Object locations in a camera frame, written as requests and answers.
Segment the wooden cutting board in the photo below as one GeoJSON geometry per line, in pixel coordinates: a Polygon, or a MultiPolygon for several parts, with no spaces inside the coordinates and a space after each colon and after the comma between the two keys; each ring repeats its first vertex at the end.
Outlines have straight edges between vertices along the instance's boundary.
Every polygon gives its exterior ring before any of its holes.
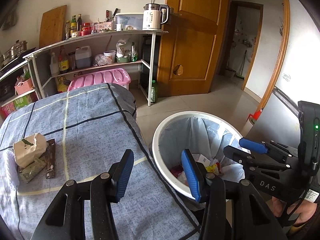
{"type": "Polygon", "coordinates": [[[66,10],[67,5],[63,5],[42,15],[39,49],[63,40],[66,10]]]}

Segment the glass bottle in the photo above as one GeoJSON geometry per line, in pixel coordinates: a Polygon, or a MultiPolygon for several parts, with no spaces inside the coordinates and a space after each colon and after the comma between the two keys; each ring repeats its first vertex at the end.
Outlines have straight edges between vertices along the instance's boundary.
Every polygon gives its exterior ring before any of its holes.
{"type": "Polygon", "coordinates": [[[78,16],[78,20],[77,20],[77,32],[82,31],[82,19],[81,19],[81,14],[79,14],[78,16]]]}
{"type": "Polygon", "coordinates": [[[71,33],[74,33],[76,31],[77,31],[76,16],[73,15],[71,20],[71,26],[70,26],[70,36],[71,36],[71,33]]]}
{"type": "Polygon", "coordinates": [[[64,39],[67,40],[70,38],[70,28],[71,28],[71,24],[70,21],[66,21],[66,27],[65,27],[65,37],[64,39]]]}

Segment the green bottle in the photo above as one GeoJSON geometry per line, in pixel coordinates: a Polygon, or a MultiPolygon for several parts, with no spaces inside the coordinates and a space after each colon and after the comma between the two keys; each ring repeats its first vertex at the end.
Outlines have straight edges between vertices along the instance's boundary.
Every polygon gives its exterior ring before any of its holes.
{"type": "Polygon", "coordinates": [[[152,81],[151,85],[151,103],[156,103],[158,100],[158,87],[156,81],[152,81]]]}

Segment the door frame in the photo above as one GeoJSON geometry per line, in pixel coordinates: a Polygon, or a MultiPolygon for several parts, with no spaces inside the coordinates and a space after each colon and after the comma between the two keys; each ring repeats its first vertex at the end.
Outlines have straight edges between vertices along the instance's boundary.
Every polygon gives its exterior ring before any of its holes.
{"type": "Polygon", "coordinates": [[[260,18],[259,18],[256,44],[254,45],[253,53],[252,53],[252,60],[250,62],[247,74],[244,78],[244,82],[241,87],[241,89],[244,90],[245,85],[247,84],[247,81],[249,79],[249,75],[250,75],[250,72],[251,72],[251,69],[253,66],[253,62],[254,62],[256,54],[257,54],[258,45],[259,45],[261,28],[262,28],[262,19],[263,19],[263,4],[245,2],[245,1],[234,1],[234,0],[230,2],[226,40],[224,43],[225,48],[223,48],[224,54],[223,54],[223,57],[222,57],[220,64],[219,64],[220,65],[219,66],[219,68],[220,68],[219,73],[220,74],[224,74],[225,68],[223,66],[226,66],[227,62],[228,62],[228,57],[229,57],[230,49],[232,46],[233,33],[234,33],[234,29],[236,27],[236,17],[237,17],[238,7],[246,7],[246,8],[253,8],[253,9],[260,10],[260,18]]]}
{"type": "Polygon", "coordinates": [[[281,67],[284,61],[285,52],[287,50],[288,46],[288,40],[289,40],[289,30],[290,30],[290,2],[289,0],[283,0],[283,6],[284,6],[284,19],[283,19],[283,33],[282,33],[282,39],[281,39],[281,45],[280,50],[278,54],[278,59],[276,61],[275,68],[273,70],[271,79],[269,81],[268,87],[266,91],[264,92],[264,95],[257,107],[257,111],[264,108],[267,104],[267,101],[269,100],[272,90],[276,85],[277,79],[279,77],[281,67]]]}

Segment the bed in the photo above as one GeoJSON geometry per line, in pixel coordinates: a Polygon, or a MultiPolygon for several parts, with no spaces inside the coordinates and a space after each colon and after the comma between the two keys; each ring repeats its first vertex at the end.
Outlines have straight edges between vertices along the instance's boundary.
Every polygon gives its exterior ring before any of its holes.
{"type": "MultiPolygon", "coordinates": [[[[133,95],[116,84],[54,95],[7,117],[0,129],[0,215],[16,239],[31,238],[68,179],[92,180],[126,149],[135,162],[124,197],[112,204],[119,239],[198,239],[196,218],[156,170],[135,118],[133,95]],[[14,142],[36,132],[56,141],[56,175],[45,179],[44,169],[16,187],[7,157],[14,142]]],[[[93,239],[88,201],[84,212],[86,239],[93,239]]]]}

